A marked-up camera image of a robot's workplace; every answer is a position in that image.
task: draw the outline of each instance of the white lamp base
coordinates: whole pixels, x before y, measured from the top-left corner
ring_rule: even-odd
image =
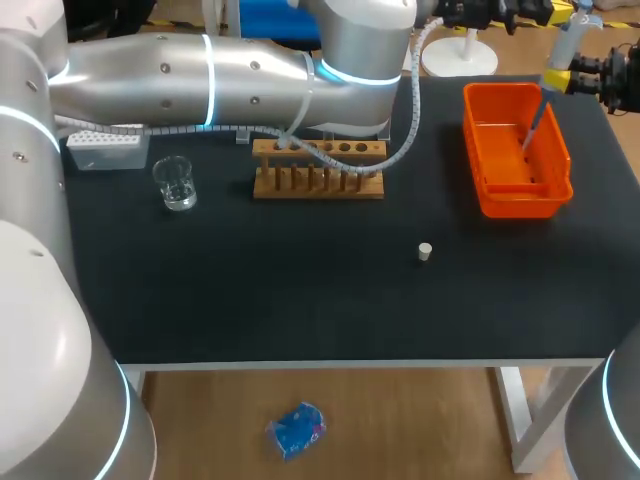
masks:
[[[484,43],[472,40],[464,59],[466,38],[451,37],[431,42],[422,52],[422,66],[432,77],[493,75],[498,56]]]

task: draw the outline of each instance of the cable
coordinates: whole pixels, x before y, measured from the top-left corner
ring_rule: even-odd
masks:
[[[409,151],[415,137],[418,133],[418,127],[420,126],[420,113],[421,113],[421,100],[420,100],[420,55],[422,53],[422,46],[429,34],[437,27],[443,24],[442,18],[436,18],[429,22],[418,37],[416,44],[412,52],[411,62],[411,88],[413,95],[413,113],[411,117],[411,127],[409,133],[402,146],[398,151],[390,158],[377,165],[370,166],[353,166],[346,163],[342,163],[335,158],[330,157],[326,153],[317,148],[312,147],[308,143],[300,140],[298,137],[288,137],[287,140],[293,144],[305,149],[311,153],[314,157],[320,160],[325,165],[357,174],[369,174],[385,170],[401,160],[404,155]],[[80,130],[92,130],[101,133],[113,134],[113,135],[172,135],[181,133],[201,133],[201,132],[230,132],[230,131],[249,131],[264,133],[275,137],[285,136],[285,132],[273,127],[267,126],[241,126],[241,125],[191,125],[184,127],[148,127],[148,128],[126,128],[126,127],[112,127],[106,125],[98,125],[91,122],[85,122],[82,120],[75,120],[72,118],[61,117],[56,115],[56,122],[59,125],[65,127],[74,127]]]

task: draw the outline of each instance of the blue plastic bag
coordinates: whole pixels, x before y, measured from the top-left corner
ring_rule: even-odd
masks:
[[[320,410],[301,403],[293,412],[267,426],[267,433],[280,449],[285,460],[291,460],[324,435],[327,426]]]

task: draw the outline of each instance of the black table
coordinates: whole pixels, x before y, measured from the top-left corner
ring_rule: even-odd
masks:
[[[606,356],[640,318],[640,189],[600,106],[553,105],[571,203],[548,221],[489,220],[462,134],[465,83],[423,80],[418,139],[385,172],[384,201],[254,201],[258,162],[232,136],[154,138],[144,171],[80,173],[67,159],[81,289],[116,359]],[[403,79],[392,150],[409,108]],[[164,209],[150,168],[169,154],[193,162],[193,211]],[[434,248],[422,266],[421,242]]]

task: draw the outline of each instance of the pipette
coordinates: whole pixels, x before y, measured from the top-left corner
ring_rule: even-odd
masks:
[[[560,28],[558,39],[549,57],[547,69],[539,82],[542,89],[542,99],[522,144],[523,150],[526,150],[531,143],[553,93],[558,91],[564,93],[567,90],[571,79],[571,73],[568,71],[569,65],[580,48],[583,35],[590,27],[600,29],[603,27],[600,17],[589,15],[592,8],[592,0],[580,0],[578,11]]]

